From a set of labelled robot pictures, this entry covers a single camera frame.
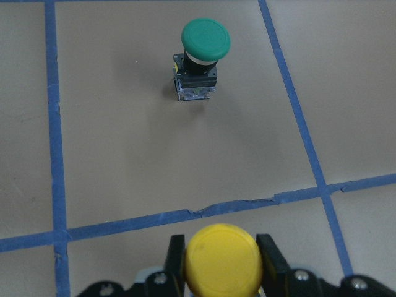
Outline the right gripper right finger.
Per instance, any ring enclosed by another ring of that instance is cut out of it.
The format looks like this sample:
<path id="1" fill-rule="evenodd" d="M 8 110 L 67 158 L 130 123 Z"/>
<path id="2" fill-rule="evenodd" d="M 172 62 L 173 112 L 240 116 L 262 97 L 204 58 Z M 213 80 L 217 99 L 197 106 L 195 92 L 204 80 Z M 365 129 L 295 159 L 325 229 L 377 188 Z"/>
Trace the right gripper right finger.
<path id="1" fill-rule="evenodd" d="M 395 296 L 395 291 L 367 275 L 350 275 L 338 286 L 310 270 L 292 269 L 269 234 L 258 234 L 263 274 L 261 287 L 266 296 Z"/>

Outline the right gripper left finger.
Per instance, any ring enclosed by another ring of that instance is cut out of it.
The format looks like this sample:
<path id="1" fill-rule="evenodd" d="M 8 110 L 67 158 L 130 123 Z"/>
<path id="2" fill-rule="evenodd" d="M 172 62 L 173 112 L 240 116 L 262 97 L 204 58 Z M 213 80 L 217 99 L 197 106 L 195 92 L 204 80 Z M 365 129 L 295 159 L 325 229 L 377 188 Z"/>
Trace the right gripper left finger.
<path id="1" fill-rule="evenodd" d="M 185 236 L 170 238 L 163 266 L 141 270 L 130 288 L 109 280 L 95 282 L 79 296 L 183 296 Z"/>

